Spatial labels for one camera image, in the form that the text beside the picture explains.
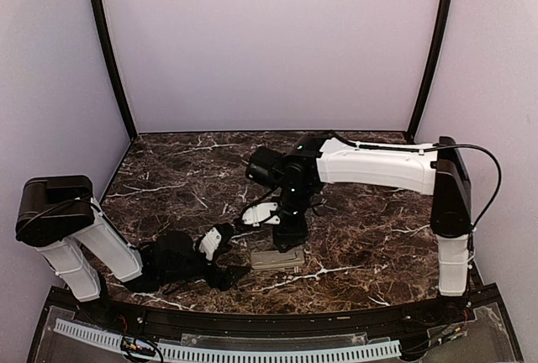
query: cable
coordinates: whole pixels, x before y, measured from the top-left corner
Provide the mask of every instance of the cable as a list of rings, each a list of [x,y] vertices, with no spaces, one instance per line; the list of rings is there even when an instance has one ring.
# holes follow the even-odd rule
[[[497,167],[497,186],[495,187],[495,190],[493,191],[493,195],[489,198],[489,201],[486,203],[486,206],[482,209],[482,212],[477,216],[474,223],[472,224],[473,228],[477,227],[478,222],[483,217],[483,215],[488,211],[489,207],[492,205],[493,201],[498,195],[498,192],[501,189],[501,184],[503,183],[503,170],[501,168],[500,163],[497,160],[497,157],[489,151],[488,149],[483,148],[482,146],[478,145],[467,145],[467,144],[461,144],[461,145],[440,145],[437,147],[424,149],[425,153],[430,153],[431,151],[439,151],[439,150],[446,150],[446,149],[473,149],[473,150],[479,150],[485,153],[486,155],[493,160],[493,163],[495,163],[495,167]]]
[[[119,315],[118,318],[121,319],[122,323],[124,323],[124,333],[127,334],[129,332],[129,325],[127,324],[127,320],[123,315]]]
[[[460,327],[457,327],[457,328],[453,329],[449,334],[446,334],[446,335],[443,335],[441,337],[438,337],[435,340],[435,343],[430,345],[426,349],[416,350],[416,351],[407,350],[407,351],[403,351],[402,353],[407,353],[408,355],[423,355],[424,353],[429,352],[430,350],[432,350],[432,349],[434,349],[434,348],[436,348],[438,346],[444,345],[444,344],[446,344],[448,342],[452,342],[453,340],[462,337],[464,334],[465,333],[462,332],[462,327],[460,326]]]
[[[81,199],[67,199],[65,201],[62,201],[60,203],[57,203],[56,205],[54,205],[52,208],[49,208],[49,209],[46,209],[44,210],[43,212],[39,212],[37,213],[35,216],[33,216],[28,222],[26,222],[23,227],[21,227],[17,233],[15,234],[15,239],[17,241],[21,241],[21,236],[22,236],[22,233],[24,233],[24,231],[28,230],[28,227],[37,219],[39,218],[42,218],[43,216],[46,216],[47,214],[50,214],[52,212],[54,212],[55,210],[57,209],[60,209],[60,208],[63,208],[63,207],[67,207],[67,206],[71,206],[72,204],[74,203],[87,203],[89,204],[92,208],[96,209],[99,213],[102,213],[103,211],[98,208],[97,205],[94,205],[93,203],[91,203],[90,201],[87,200],[87,197],[86,198],[81,198]]]
[[[153,356],[147,356],[149,359],[144,359],[138,356],[134,356],[131,350],[136,351],[140,347],[139,345],[136,344],[137,340],[149,345],[152,348],[152,350],[155,352],[155,354]],[[139,336],[139,335],[132,335],[132,334],[123,334],[121,337],[121,345],[124,346],[124,349],[123,348],[120,348],[120,349],[122,352],[125,352],[127,357],[123,354],[122,356],[128,361],[131,361],[134,363],[146,363],[147,361],[153,360],[153,357],[155,357],[155,355],[159,355],[159,360],[161,363],[164,363],[165,361],[165,357],[162,354],[161,350],[159,349],[159,346],[157,346],[153,341],[147,339],[146,337]]]
[[[493,195],[489,198],[488,202],[486,203],[486,206],[484,206],[484,208],[478,214],[477,218],[472,224],[472,227],[474,229],[477,227],[477,224],[482,219],[483,215],[489,210],[489,207],[492,205],[493,201],[498,195],[498,192],[501,189],[501,184],[503,182],[503,170],[501,168],[501,165],[498,162],[497,157],[495,157],[495,155],[491,151],[489,151],[488,149],[482,146],[469,145],[469,144],[455,144],[455,145],[437,145],[435,147],[430,147],[427,149],[418,149],[418,148],[392,147],[392,146],[382,146],[382,145],[357,145],[355,142],[351,142],[345,138],[342,138],[336,132],[331,131],[330,133],[343,144],[349,145],[351,147],[355,147],[358,149],[364,149],[364,150],[388,150],[388,151],[408,151],[408,152],[413,152],[413,153],[420,153],[420,152],[430,153],[432,151],[440,151],[440,150],[448,150],[448,149],[472,149],[472,150],[481,151],[484,154],[488,155],[489,158],[493,161],[493,163],[495,163],[495,167],[497,168],[497,177],[498,177],[497,186],[495,187],[495,190],[493,191]]]
[[[338,139],[340,142],[342,142],[344,145],[348,145],[351,147],[357,147],[356,142],[352,142],[351,140],[348,140],[339,134],[337,134],[334,130],[329,131],[329,135],[331,135],[333,138]]]
[[[439,318],[437,321],[434,321],[434,322],[424,322],[424,321],[419,321],[418,319],[414,319],[414,318],[402,318],[402,321],[404,321],[405,323],[413,323],[413,324],[417,324],[417,325],[422,325],[423,327],[436,327],[437,325],[439,325],[443,319],[445,319],[445,317],[441,317]]]
[[[445,332],[447,329],[450,328],[451,325],[454,324],[454,322],[456,321],[456,317],[454,317],[453,319],[451,319],[451,321],[445,325],[442,329],[440,329],[439,331],[437,331],[435,334],[431,335],[427,340],[425,340],[424,342],[421,342],[419,343],[418,345],[415,345],[413,346],[412,348],[408,348],[406,350],[402,350],[402,353],[409,353],[411,352],[412,350],[415,350],[417,348],[419,348],[420,346],[423,346],[423,345],[426,345],[428,344],[431,340],[433,340],[434,338],[437,338],[439,337],[439,335],[441,335],[443,332]]]

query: lavender wall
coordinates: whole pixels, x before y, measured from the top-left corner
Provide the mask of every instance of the lavender wall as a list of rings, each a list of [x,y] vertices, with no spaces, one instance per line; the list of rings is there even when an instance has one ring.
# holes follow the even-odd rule
[[[86,174],[101,194],[128,145],[89,0],[0,0],[0,350],[26,361],[54,276],[14,239],[23,184]]]
[[[418,140],[449,134],[498,155],[504,184],[477,232],[477,263],[495,281],[525,355],[538,361],[538,0],[453,0]],[[464,150],[477,212],[495,169]]]
[[[104,0],[142,132],[406,129],[439,0]]]

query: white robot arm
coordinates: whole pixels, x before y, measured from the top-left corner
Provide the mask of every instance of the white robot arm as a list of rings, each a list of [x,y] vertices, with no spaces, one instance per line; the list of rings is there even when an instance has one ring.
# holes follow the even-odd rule
[[[442,296],[458,297],[467,288],[472,234],[469,182],[450,138],[434,144],[388,145],[350,142],[331,136],[304,136],[286,155],[259,148],[247,176],[271,189],[280,187],[277,203],[261,203],[242,216],[243,224],[273,224],[280,251],[302,244],[308,235],[304,212],[325,183],[360,182],[399,187],[433,195],[430,226],[439,246]]]
[[[93,198],[86,176],[34,178],[26,183],[17,221],[17,239],[31,245],[82,303],[106,298],[104,280],[80,249],[85,245],[132,292],[155,292],[174,281],[203,278],[227,290],[249,268],[215,260],[234,233],[231,224],[215,224],[196,243],[182,231],[170,231],[139,249],[110,223]]]

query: white arm segment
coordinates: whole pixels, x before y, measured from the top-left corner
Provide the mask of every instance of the white arm segment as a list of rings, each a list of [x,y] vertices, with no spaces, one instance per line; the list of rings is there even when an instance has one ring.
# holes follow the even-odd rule
[[[83,243],[120,281],[130,281],[142,275],[139,251],[125,244],[100,213],[95,210],[93,213],[92,225],[61,241],[36,248],[80,302],[99,298],[101,285],[97,272],[84,257],[78,243]]]
[[[351,147],[333,138],[325,141],[317,159],[322,182],[360,182],[398,187],[433,195],[437,152],[367,150],[360,145],[378,145],[407,149],[428,149],[432,144],[386,145],[356,142]],[[447,239],[436,235],[439,250],[439,292],[442,296],[461,296],[467,287],[468,235]]]
[[[317,159],[319,179],[322,182],[360,182],[409,189],[433,195],[437,152],[409,152],[392,150],[365,150],[359,145],[381,145],[407,149],[428,149],[432,144],[386,145],[356,142],[351,147],[333,138],[326,140]]]
[[[142,258],[139,251],[126,244],[100,213],[95,210],[93,213],[95,216],[93,224],[70,237],[83,243],[110,268],[119,281],[130,281],[142,275]]]
[[[98,273],[84,258],[74,239],[69,237],[46,247],[36,248],[48,261],[80,302],[99,298],[101,285]]]
[[[469,234],[454,239],[435,237],[439,250],[439,293],[441,296],[461,296],[467,288]]]

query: brown marble surface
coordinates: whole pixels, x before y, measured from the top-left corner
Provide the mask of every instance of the brown marble surface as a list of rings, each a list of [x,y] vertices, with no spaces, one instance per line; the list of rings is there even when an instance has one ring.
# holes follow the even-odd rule
[[[194,238],[231,222],[266,189],[245,178],[258,145],[287,151],[303,133],[142,134],[110,188],[103,209],[132,244],[179,229]],[[401,134],[344,133],[348,139],[404,143]],[[435,296],[437,254],[427,226],[431,198],[389,187],[328,185],[320,217],[307,213],[306,265],[251,272],[220,292],[203,281],[170,294],[132,294],[106,274],[116,300],[209,313],[326,313]],[[252,250],[272,250],[264,225],[232,239],[219,264],[247,265]]]

